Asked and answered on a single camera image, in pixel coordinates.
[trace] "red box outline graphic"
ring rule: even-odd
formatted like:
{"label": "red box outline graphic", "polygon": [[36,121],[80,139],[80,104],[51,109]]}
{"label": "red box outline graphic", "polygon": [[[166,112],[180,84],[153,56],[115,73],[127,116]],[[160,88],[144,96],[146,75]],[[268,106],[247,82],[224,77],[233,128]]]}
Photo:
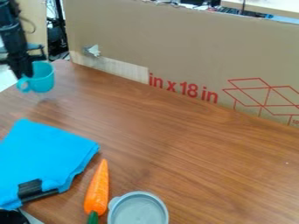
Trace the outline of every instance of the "red box outline graphic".
{"label": "red box outline graphic", "polygon": [[[260,81],[262,83],[262,85],[264,85],[265,87],[238,87],[234,82],[238,82],[238,81]],[[259,114],[258,116],[261,116],[261,111],[263,109],[265,109],[268,113],[270,113],[272,116],[289,116],[289,122],[288,125],[290,125],[290,122],[292,120],[293,116],[299,116],[299,105],[294,104],[290,99],[288,99],[285,95],[279,93],[276,89],[277,88],[289,88],[291,89],[294,93],[296,93],[299,96],[299,92],[296,91],[295,89],[293,89],[291,86],[270,86],[268,83],[266,83],[263,79],[261,78],[246,78],[246,79],[232,79],[232,80],[228,80],[228,82],[233,85],[234,87],[232,88],[224,88],[222,89],[227,95],[231,96],[234,100],[233,102],[233,109],[236,110],[236,105],[237,102],[240,103],[241,105],[243,105],[244,107],[252,107],[252,108],[260,108]],[[260,102],[258,102],[257,100],[255,100],[250,94],[246,93],[244,90],[254,90],[254,89],[267,89],[267,95],[266,95],[266,99],[264,101],[263,104],[261,104]],[[249,97],[253,102],[256,103],[256,105],[246,105],[244,102],[238,100],[235,96],[231,95],[230,93],[228,93],[229,91],[239,91],[242,94],[246,95],[247,97]],[[275,104],[268,104],[268,98],[270,96],[271,91],[275,92],[276,94],[278,94],[279,96],[281,96],[286,102],[288,102],[289,104],[282,104],[282,105],[275,105]],[[298,109],[298,114],[276,114],[274,112],[272,112],[269,108],[279,108],[279,107],[295,107]]]}

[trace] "wood grain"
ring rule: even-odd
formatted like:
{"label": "wood grain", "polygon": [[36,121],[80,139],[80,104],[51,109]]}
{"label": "wood grain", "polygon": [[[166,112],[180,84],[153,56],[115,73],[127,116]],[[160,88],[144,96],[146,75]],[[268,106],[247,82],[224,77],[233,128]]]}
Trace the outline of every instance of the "wood grain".
{"label": "wood grain", "polygon": [[24,210],[44,223],[85,223],[83,199],[101,158],[110,199],[158,195],[171,224],[299,223],[299,129],[65,61],[49,94],[0,94],[0,136],[28,117],[101,144],[68,192]]}

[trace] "black clip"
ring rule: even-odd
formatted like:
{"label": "black clip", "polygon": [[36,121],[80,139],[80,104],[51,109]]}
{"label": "black clip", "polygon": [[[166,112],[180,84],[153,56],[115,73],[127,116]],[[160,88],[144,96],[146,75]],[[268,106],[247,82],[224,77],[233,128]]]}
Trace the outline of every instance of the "black clip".
{"label": "black clip", "polygon": [[41,186],[42,180],[39,178],[18,185],[17,196],[22,201],[22,204],[31,200],[36,200],[59,192],[58,189],[43,192]]}

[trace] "orange carrot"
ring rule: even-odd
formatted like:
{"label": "orange carrot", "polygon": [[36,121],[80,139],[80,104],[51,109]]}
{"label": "orange carrot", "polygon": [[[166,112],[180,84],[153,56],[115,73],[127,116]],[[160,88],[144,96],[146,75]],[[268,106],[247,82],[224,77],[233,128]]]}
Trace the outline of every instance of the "orange carrot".
{"label": "orange carrot", "polygon": [[103,159],[97,168],[94,177],[87,189],[84,201],[84,210],[87,214],[95,211],[103,215],[108,206],[108,163]]}

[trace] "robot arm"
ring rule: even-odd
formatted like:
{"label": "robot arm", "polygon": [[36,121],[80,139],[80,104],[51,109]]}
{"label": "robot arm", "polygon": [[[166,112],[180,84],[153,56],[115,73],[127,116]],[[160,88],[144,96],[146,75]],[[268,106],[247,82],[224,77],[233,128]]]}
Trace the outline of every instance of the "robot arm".
{"label": "robot arm", "polygon": [[[0,59],[0,64],[8,64],[18,79],[22,75],[33,76],[33,61],[46,60],[42,45],[27,43],[19,13],[15,0],[0,0],[0,35],[4,43],[0,53],[7,53],[7,58]],[[41,54],[30,55],[31,50],[40,50]]]}

